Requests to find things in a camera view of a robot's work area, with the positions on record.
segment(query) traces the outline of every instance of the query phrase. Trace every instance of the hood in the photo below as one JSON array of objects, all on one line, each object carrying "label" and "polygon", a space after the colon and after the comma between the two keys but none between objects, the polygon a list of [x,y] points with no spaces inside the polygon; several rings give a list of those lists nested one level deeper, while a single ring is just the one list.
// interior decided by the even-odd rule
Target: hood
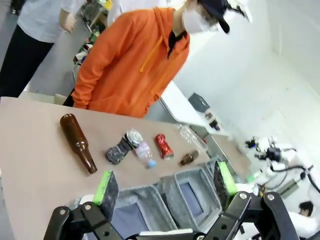
[{"label": "hood", "polygon": [[[157,21],[157,25],[159,27],[160,34],[162,36],[162,40],[165,45],[169,49],[169,36],[172,31],[172,27],[174,25],[174,8],[154,8],[155,19]],[[178,53],[189,47],[190,36],[189,34],[185,34],[183,38],[178,41],[174,47],[174,50]]]}]

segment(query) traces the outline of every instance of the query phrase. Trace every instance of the crushed red can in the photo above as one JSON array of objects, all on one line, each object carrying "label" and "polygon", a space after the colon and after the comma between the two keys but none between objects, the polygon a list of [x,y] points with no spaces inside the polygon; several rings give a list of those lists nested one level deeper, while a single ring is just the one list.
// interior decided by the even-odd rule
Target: crushed red can
[{"label": "crushed red can", "polygon": [[170,148],[169,144],[166,142],[166,136],[164,134],[158,134],[154,138],[158,148],[161,151],[161,157],[164,160],[170,160],[174,157],[174,151]]}]

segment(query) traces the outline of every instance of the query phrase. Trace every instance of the large brown bottle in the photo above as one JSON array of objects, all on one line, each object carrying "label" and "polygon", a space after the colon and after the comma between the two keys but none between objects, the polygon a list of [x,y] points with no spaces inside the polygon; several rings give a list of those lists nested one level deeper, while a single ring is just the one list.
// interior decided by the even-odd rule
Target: large brown bottle
[{"label": "large brown bottle", "polygon": [[88,172],[94,174],[97,171],[97,167],[89,152],[88,141],[75,115],[72,113],[64,115],[60,119],[60,125],[72,151],[79,156]]}]

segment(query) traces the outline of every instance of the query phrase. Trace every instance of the blue bottle cap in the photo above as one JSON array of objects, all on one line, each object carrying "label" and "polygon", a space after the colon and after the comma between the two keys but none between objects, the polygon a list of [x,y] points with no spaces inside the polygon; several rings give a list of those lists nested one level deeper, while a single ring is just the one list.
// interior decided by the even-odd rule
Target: blue bottle cap
[{"label": "blue bottle cap", "polygon": [[157,166],[157,162],[156,162],[155,160],[153,160],[153,159],[150,159],[150,160],[148,161],[148,167],[149,167],[150,169],[152,169],[152,168],[155,167],[155,166]]}]

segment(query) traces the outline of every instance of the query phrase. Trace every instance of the hand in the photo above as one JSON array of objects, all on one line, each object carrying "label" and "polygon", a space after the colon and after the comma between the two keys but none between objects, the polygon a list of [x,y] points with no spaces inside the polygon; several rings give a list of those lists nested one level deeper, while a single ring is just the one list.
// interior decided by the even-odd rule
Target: hand
[{"label": "hand", "polygon": [[59,23],[63,30],[67,31],[68,33],[71,33],[76,26],[76,19],[72,13],[61,9]]}]

